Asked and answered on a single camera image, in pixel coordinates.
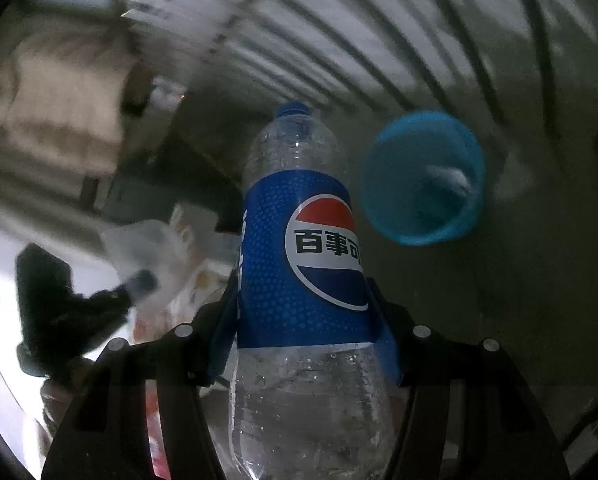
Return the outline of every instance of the dark blue logo section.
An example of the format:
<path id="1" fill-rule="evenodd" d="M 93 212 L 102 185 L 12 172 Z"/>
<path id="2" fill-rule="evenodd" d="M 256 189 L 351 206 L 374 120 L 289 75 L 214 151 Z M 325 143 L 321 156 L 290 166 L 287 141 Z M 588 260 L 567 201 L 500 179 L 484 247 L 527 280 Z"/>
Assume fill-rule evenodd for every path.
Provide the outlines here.
<path id="1" fill-rule="evenodd" d="M 274 173 L 246 196 L 240 348 L 371 341 L 349 195 L 308 170 Z"/>

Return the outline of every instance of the pepsi bottle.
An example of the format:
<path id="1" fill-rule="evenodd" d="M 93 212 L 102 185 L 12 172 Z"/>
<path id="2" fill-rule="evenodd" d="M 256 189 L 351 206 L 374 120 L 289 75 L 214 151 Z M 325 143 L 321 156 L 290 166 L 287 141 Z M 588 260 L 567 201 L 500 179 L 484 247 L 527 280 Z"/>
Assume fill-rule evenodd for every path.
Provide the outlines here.
<path id="1" fill-rule="evenodd" d="M 253 480 L 374 479 L 394 434 L 335 136 L 281 106 L 244 172 L 230 450 Z"/>

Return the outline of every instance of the white circle outline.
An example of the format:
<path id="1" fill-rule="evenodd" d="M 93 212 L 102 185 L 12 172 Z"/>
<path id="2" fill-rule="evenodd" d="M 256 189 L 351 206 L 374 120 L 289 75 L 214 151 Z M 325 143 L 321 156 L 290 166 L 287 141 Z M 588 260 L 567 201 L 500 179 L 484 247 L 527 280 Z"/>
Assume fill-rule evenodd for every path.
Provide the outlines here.
<path id="1" fill-rule="evenodd" d="M 287 240 L 287 237 L 288 237 L 288 229 L 290 228 L 290 225 L 296 220 L 297 216 L 299 215 L 299 213 L 301 213 L 301 211 L 303 211 L 307 206 L 309 206 L 315 200 L 319 200 L 321 198 L 334 198 L 335 200 L 338 200 L 339 202 L 341 202 L 343 205 L 345 205 L 348 208 L 348 211 L 350 212 L 350 215 L 352 216 L 352 210 L 350 209 L 349 205 L 346 204 L 346 202 L 344 200 L 342 200 L 340 197 L 338 197 L 336 195 L 320 194 L 320 195 L 311 196 L 305 202 L 301 203 L 301 205 L 298 206 L 297 209 L 295 209 L 294 213 L 292 213 L 292 216 L 290 216 L 290 219 L 288 220 L 287 226 L 285 227 L 285 237 L 284 237 L 285 259 L 288 260 L 290 267 L 294 271 L 296 277 L 301 280 L 301 283 L 303 283 L 303 285 L 307 286 L 312 292 L 314 292 L 320 298 L 322 298 L 326 301 L 329 301 L 330 303 L 333 303 L 336 306 L 340 306 L 340 307 L 346 308 L 348 310 L 356 310 L 359 312 L 368 310 L 367 303 L 364 305 L 352 305 L 352 304 L 340 301 L 337 298 L 333 298 L 329 294 L 326 294 L 325 292 L 320 290 L 320 288 L 317 288 L 312 283 L 310 283 L 310 281 L 299 270 L 299 267 L 297 265 L 295 265 L 293 262 L 291 262 L 290 258 L 288 257 L 288 249 L 287 249 L 287 246 L 285 245 L 285 241 Z"/>

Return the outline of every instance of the silver screw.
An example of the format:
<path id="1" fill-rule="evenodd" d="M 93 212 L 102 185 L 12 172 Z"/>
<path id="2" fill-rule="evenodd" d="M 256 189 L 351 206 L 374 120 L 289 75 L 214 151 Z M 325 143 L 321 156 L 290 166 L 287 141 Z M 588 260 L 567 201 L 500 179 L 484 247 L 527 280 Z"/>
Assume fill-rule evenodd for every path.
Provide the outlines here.
<path id="1" fill-rule="evenodd" d="M 125 339 L 122 337 L 115 337 L 108 343 L 108 350 L 117 352 L 125 346 Z"/>
<path id="2" fill-rule="evenodd" d="M 485 348 L 488 352 L 498 352 L 498 350 L 501 348 L 501 345 L 496 339 L 484 339 L 483 348 Z"/>
<path id="3" fill-rule="evenodd" d="M 192 325 L 184 323 L 175 328 L 175 336 L 188 337 L 192 333 Z"/>
<path id="4" fill-rule="evenodd" d="M 412 329 L 412 333 L 421 339 L 425 339 L 432 335 L 432 330 L 425 325 L 417 325 Z"/>

